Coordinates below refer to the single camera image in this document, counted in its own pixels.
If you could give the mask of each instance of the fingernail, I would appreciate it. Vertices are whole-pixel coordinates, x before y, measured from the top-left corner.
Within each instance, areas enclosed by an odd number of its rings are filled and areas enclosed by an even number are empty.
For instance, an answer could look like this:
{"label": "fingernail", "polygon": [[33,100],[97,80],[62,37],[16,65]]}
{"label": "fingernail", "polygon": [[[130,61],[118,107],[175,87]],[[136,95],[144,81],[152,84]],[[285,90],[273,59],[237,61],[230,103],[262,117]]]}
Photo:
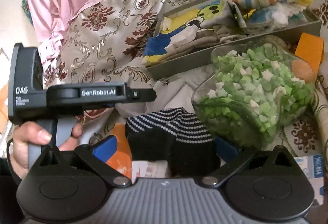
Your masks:
{"label": "fingernail", "polygon": [[43,129],[39,131],[39,138],[41,143],[47,144],[51,140],[51,135]]}

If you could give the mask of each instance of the pivot bolt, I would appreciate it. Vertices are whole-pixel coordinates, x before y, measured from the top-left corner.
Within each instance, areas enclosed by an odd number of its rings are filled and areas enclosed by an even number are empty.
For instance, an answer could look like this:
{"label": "pivot bolt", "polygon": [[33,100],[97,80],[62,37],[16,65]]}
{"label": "pivot bolt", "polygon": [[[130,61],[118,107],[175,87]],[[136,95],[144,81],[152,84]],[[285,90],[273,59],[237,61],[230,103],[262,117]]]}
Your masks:
{"label": "pivot bolt", "polygon": [[119,176],[113,180],[113,183],[118,186],[125,186],[130,183],[130,180],[129,178]]}
{"label": "pivot bolt", "polygon": [[213,176],[206,176],[203,178],[202,181],[205,185],[209,185],[209,186],[213,186],[219,182],[219,180]]}

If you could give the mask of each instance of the hand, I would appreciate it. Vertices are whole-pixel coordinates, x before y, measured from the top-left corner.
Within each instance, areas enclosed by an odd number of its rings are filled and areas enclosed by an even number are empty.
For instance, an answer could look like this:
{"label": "hand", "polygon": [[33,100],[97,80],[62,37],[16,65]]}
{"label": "hand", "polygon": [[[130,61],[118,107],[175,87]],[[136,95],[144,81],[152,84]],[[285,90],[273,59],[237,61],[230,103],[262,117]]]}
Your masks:
{"label": "hand", "polygon": [[[75,124],[72,130],[72,136],[64,142],[59,150],[70,151],[74,150],[79,145],[79,137],[82,135],[82,125],[80,123]],[[16,174],[22,179],[28,172],[27,168],[27,156],[28,149],[27,144],[33,143],[36,145],[46,145],[51,140],[51,134],[41,128],[35,122],[25,122],[19,128],[14,131],[13,134],[14,145],[13,153],[10,156],[11,165]]]}

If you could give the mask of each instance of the black cable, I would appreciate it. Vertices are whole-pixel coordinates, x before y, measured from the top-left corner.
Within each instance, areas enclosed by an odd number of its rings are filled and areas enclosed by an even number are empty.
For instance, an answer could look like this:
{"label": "black cable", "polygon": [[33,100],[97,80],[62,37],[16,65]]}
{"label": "black cable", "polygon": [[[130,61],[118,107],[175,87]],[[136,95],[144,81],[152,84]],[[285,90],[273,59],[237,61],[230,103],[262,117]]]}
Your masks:
{"label": "black cable", "polygon": [[11,138],[8,143],[7,143],[7,162],[8,162],[8,167],[9,167],[9,170],[10,170],[10,173],[14,179],[14,182],[19,185],[22,181],[22,179],[16,174],[16,172],[14,171],[13,169],[13,166],[11,165],[11,161],[10,161],[10,153],[9,153],[9,147],[10,147],[10,144],[13,142],[13,138]]}

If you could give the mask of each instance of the glass jar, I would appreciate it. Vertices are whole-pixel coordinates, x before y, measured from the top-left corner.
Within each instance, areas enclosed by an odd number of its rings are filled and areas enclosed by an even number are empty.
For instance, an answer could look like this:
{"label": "glass jar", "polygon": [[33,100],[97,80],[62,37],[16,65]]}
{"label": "glass jar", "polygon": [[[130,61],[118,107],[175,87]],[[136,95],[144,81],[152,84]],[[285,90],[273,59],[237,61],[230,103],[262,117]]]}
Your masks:
{"label": "glass jar", "polygon": [[215,138],[266,149],[281,126],[302,114],[315,75],[276,36],[212,51],[214,72],[195,90],[196,115]]}

